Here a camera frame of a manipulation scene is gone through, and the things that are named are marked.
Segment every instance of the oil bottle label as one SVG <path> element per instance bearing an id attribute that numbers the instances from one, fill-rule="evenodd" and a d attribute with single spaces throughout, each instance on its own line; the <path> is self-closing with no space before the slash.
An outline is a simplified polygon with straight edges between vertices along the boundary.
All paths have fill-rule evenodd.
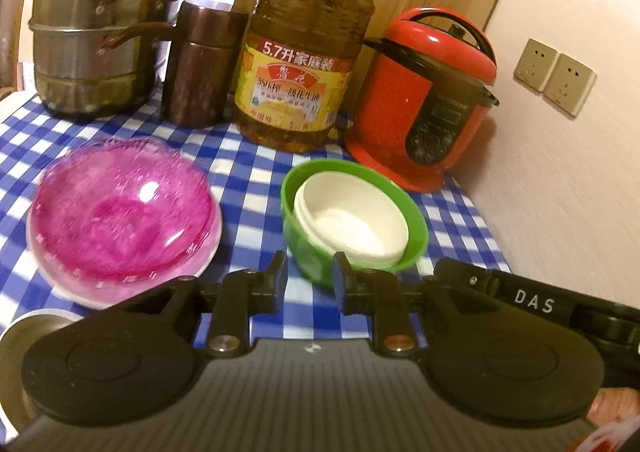
<path id="1" fill-rule="evenodd" d="M 334 124 L 355 59 L 307 53 L 250 33 L 236 106 L 272 127 L 299 132 Z"/>

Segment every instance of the hand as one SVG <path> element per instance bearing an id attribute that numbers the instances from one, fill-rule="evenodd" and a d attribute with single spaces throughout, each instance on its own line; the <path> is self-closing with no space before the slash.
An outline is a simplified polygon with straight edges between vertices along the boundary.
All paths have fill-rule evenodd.
<path id="1" fill-rule="evenodd" d="M 602 426 L 612 421 L 640 416 L 640 392 L 632 388 L 601 388 L 587 419 Z"/>

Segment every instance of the pressure cooker lid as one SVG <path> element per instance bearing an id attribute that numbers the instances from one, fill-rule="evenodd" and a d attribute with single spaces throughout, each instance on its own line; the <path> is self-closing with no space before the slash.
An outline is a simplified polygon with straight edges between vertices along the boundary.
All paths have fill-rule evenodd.
<path id="1" fill-rule="evenodd" d="M 433 24 L 424 24 L 423 19 Z M 385 38 L 414 50 L 441 68 L 453 68 L 487 85 L 497 74 L 495 53 L 484 33 L 467 19 L 439 8 L 417 8 L 399 15 Z"/>
<path id="2" fill-rule="evenodd" d="M 435 61 L 415 49 L 400 45 L 387 38 L 366 38 L 364 44 L 382 53 L 396 64 L 416 73 L 441 88 L 462 93 L 473 103 L 483 107 L 498 106 L 498 99 L 486 88 L 484 82 L 458 69 Z"/>

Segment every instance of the pressure cooker control panel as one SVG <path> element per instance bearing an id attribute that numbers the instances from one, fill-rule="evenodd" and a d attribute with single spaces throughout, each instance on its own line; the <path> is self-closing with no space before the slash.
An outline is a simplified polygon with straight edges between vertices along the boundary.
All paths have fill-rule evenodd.
<path id="1" fill-rule="evenodd" d="M 409 158 L 418 165 L 441 162 L 456 143 L 474 106 L 433 90 L 427 95 L 404 144 Z"/>

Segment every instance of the pink plastic bowl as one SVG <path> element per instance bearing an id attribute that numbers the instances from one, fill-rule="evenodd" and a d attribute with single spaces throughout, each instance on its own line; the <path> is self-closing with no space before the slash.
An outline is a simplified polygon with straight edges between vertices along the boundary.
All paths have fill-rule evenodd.
<path id="1" fill-rule="evenodd" d="M 108 138 L 45 170 L 28 232 L 44 275 L 96 307 L 123 300 L 116 286 L 137 294 L 201 273 L 220 242 L 222 216 L 206 174 L 179 152 L 155 138 Z M 81 302 L 97 288 L 111 296 Z"/>

